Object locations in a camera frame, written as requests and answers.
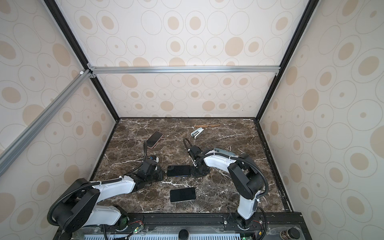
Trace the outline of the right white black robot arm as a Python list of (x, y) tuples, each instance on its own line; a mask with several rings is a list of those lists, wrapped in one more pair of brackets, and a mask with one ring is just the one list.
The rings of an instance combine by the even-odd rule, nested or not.
[(185, 148), (193, 160), (191, 174), (193, 177), (204, 177), (210, 168), (216, 168), (230, 174), (232, 182), (240, 194), (237, 216), (234, 220), (241, 229), (252, 225), (254, 214), (258, 209), (261, 197), (269, 192), (267, 178), (254, 160), (247, 155), (236, 156), (232, 152), (214, 148), (202, 150), (188, 139), (183, 139)]

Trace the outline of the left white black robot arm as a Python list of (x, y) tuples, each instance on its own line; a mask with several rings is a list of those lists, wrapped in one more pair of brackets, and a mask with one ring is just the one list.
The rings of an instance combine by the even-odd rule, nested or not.
[(60, 227), (65, 234), (93, 225), (116, 226), (124, 229), (129, 217), (119, 206), (101, 206), (109, 198), (137, 192), (163, 180), (163, 171), (156, 156), (148, 156), (143, 144), (142, 163), (116, 179), (89, 182), (77, 179), (49, 208), (47, 221)]

